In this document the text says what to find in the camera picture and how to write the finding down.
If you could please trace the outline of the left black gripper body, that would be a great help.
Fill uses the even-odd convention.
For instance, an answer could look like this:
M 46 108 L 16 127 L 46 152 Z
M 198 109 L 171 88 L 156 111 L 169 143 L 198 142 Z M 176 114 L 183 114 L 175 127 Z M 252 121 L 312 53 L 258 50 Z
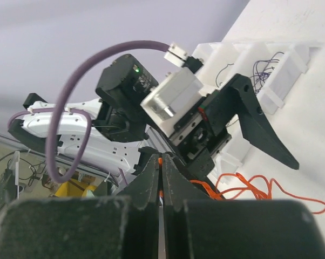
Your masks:
M 215 90 L 201 97 L 173 126 L 168 138 L 190 173 L 209 173 L 212 155 L 230 139 L 226 124 L 233 117 L 233 91 Z

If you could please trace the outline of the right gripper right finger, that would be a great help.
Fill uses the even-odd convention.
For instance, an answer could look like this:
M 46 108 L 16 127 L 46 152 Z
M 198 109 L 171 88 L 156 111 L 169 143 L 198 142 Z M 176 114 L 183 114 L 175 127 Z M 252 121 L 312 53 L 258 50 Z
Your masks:
M 163 154 L 167 258 L 325 258 L 311 212 L 291 200 L 212 200 Z

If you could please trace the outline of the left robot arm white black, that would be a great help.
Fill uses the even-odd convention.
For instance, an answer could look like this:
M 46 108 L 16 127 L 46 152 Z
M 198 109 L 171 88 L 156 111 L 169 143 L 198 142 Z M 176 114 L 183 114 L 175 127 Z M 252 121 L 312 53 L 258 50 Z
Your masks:
M 215 158 L 232 142 L 227 124 L 238 117 L 252 146 L 298 169 L 276 135 L 250 78 L 235 74 L 222 88 L 207 88 L 196 73 L 203 63 L 188 57 L 181 70 L 158 82 L 131 54 L 118 57 L 99 78 L 97 98 L 64 106 L 52 154 L 97 167 L 138 175 L 153 153 L 172 152 L 184 177 L 203 181 Z M 165 146 L 157 147 L 157 138 Z

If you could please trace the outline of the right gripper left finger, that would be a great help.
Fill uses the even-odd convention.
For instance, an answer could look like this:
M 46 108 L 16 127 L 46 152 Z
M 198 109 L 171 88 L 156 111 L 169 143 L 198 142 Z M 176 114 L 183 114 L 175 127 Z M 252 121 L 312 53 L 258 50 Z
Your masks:
M 0 219 L 0 258 L 157 258 L 159 156 L 119 194 L 17 201 Z

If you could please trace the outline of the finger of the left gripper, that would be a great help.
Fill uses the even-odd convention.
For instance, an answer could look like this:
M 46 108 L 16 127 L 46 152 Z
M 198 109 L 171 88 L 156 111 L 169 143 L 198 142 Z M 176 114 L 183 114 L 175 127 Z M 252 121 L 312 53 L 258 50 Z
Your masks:
M 254 93 L 251 80 L 235 74 L 227 83 L 229 109 L 239 117 L 242 136 L 252 146 L 297 170 L 299 162 L 276 135 Z

